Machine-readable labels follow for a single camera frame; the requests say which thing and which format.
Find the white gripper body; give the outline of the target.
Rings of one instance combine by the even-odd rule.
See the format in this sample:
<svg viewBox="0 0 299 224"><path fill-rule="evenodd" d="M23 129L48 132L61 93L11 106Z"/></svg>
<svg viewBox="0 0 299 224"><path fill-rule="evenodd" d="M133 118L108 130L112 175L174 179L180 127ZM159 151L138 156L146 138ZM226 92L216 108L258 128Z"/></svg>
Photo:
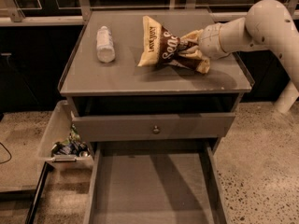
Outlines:
<svg viewBox="0 0 299 224"><path fill-rule="evenodd" d="M228 53L221 47L221 27L221 23L208 25L198 38L199 50L213 60L228 56Z"/></svg>

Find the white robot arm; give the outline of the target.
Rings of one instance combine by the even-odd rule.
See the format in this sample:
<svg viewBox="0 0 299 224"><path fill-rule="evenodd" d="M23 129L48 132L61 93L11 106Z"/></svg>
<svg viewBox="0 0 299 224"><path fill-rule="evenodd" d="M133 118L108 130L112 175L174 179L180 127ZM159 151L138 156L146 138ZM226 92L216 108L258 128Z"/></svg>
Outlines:
<svg viewBox="0 0 299 224"><path fill-rule="evenodd" d="M183 37L195 45L180 53L186 58L219 59L236 51L270 50L290 82L275 102L286 113L299 97L299 32L288 9L277 0L262 0L246 16L208 25Z"/></svg>

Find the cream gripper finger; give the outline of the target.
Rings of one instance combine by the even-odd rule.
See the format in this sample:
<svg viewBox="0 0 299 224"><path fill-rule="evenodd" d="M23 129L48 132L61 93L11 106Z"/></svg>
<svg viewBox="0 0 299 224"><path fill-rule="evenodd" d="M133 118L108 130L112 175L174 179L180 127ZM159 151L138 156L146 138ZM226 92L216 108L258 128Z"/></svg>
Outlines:
<svg viewBox="0 0 299 224"><path fill-rule="evenodd" d="M197 43L199 38L201 37L201 34L203 33L203 30L194 30L191 31L189 33L187 33L186 35L182 36L180 39L183 41L190 41L193 43Z"/></svg>
<svg viewBox="0 0 299 224"><path fill-rule="evenodd" d="M187 59L196 60L198 65L210 65L209 58L204 55L199 49L192 51L191 53L185 53L184 56Z"/></svg>

